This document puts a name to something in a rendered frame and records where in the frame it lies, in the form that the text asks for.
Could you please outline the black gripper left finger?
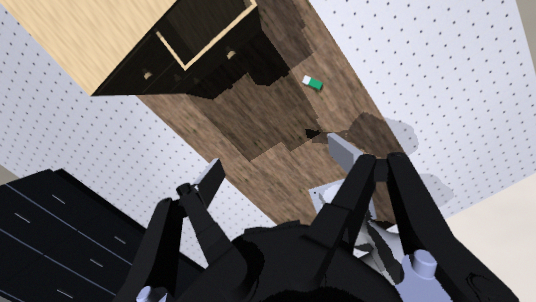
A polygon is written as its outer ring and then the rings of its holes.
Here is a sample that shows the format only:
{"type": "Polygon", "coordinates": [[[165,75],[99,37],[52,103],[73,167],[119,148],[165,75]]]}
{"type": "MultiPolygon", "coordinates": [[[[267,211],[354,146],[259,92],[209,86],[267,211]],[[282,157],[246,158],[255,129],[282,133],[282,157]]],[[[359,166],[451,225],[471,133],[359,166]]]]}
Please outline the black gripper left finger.
{"type": "Polygon", "coordinates": [[[225,300],[241,302],[247,297],[253,277],[246,260],[207,211],[225,176],[220,159],[213,159],[192,185],[176,188],[179,199],[168,197],[156,205],[126,281],[112,302],[176,302],[186,217],[225,300]]]}

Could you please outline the green and white eraser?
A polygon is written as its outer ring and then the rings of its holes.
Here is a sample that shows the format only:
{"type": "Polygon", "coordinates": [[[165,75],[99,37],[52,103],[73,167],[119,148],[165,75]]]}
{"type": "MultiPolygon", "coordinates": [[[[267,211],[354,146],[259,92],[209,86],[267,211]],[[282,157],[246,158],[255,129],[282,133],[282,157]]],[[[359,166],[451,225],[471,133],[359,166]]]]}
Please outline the green and white eraser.
{"type": "Polygon", "coordinates": [[[313,78],[310,78],[310,77],[308,77],[306,75],[304,76],[302,83],[304,83],[306,85],[309,85],[309,86],[311,86],[313,88],[316,88],[318,90],[320,90],[320,88],[322,86],[322,82],[317,81],[317,80],[315,80],[313,78]]]}

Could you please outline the small dark brown chest of drawers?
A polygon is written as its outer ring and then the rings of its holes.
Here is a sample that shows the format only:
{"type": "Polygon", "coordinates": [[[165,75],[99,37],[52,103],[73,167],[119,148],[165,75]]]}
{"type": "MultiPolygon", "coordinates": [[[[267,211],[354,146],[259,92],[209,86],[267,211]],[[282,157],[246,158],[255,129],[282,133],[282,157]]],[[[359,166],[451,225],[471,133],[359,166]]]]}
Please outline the small dark brown chest of drawers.
{"type": "Polygon", "coordinates": [[[181,0],[0,0],[89,96],[186,94],[98,93],[181,0]]]}

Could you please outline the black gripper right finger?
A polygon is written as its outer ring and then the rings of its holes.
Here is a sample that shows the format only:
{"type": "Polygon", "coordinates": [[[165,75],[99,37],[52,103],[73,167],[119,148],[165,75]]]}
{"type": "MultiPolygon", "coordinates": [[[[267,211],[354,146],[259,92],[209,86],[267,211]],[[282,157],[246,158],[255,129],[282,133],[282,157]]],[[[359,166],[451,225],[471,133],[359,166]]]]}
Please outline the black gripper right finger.
{"type": "Polygon", "coordinates": [[[453,235],[407,154],[376,159],[335,133],[327,137],[329,154],[348,175],[284,259],[295,293],[318,290],[338,244],[354,252],[376,182],[386,182],[404,253],[401,283],[393,285],[403,302],[520,302],[453,235]]]}

